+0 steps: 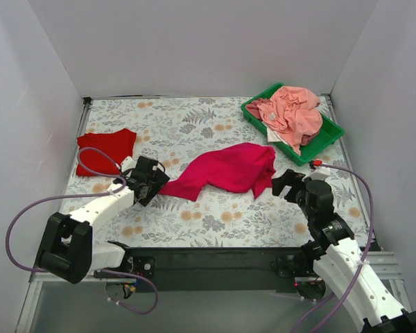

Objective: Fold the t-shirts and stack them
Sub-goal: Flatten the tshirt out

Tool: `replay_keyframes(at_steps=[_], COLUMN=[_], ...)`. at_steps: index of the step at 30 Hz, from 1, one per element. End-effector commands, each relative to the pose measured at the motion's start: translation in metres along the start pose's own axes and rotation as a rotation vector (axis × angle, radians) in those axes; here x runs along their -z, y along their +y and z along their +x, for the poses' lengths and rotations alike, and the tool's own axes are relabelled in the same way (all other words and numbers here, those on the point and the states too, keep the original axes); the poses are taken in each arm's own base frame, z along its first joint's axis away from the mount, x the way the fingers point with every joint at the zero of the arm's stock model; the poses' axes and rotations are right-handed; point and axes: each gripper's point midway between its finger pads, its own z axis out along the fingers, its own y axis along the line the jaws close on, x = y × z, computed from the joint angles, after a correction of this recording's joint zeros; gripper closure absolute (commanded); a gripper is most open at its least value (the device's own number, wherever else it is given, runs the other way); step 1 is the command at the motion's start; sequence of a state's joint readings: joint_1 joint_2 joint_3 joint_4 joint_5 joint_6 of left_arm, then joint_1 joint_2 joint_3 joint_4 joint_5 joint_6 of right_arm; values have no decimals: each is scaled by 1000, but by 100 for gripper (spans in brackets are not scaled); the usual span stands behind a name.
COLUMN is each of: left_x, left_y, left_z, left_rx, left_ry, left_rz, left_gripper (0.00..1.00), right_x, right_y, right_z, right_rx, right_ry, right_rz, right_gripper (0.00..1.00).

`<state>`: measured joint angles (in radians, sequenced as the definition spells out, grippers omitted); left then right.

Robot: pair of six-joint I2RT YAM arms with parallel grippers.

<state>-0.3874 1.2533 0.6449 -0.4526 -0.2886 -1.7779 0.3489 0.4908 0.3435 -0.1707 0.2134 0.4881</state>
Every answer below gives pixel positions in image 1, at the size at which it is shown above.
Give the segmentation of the magenta t shirt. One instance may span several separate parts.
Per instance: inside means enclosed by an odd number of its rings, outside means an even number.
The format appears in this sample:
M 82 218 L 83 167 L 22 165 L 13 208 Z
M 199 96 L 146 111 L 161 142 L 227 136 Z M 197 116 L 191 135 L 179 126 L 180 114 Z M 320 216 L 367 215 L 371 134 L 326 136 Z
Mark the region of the magenta t shirt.
M 178 179 L 160 190 L 164 196 L 196 201 L 207 185 L 235 194 L 249 191 L 258 198 L 272 187 L 275 150 L 270 146 L 242 143 L 198 156 Z

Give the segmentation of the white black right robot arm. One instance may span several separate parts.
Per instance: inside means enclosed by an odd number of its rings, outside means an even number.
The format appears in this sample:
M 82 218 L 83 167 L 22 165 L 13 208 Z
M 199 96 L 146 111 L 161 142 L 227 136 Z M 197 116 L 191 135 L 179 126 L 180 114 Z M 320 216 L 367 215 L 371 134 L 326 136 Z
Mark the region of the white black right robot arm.
M 309 175 L 288 169 L 272 179 L 273 196 L 299 206 L 313 237 L 301 247 L 301 270 L 330 287 L 359 332 L 416 332 L 416 311 L 408 311 L 387 290 L 351 228 L 335 212 L 328 176 L 317 166 Z

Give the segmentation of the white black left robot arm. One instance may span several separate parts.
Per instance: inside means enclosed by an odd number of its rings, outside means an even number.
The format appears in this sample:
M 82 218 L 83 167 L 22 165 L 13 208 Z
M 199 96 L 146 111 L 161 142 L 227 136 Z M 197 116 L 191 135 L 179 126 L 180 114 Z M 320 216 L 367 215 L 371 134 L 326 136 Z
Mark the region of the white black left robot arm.
M 115 241 L 98 244 L 94 237 L 124 210 L 147 206 L 168 181 L 161 162 L 127 157 L 106 192 L 68 214 L 56 212 L 49 217 L 35 264 L 72 284 L 104 268 L 120 278 L 129 276 L 134 262 L 126 254 L 128 247 Z

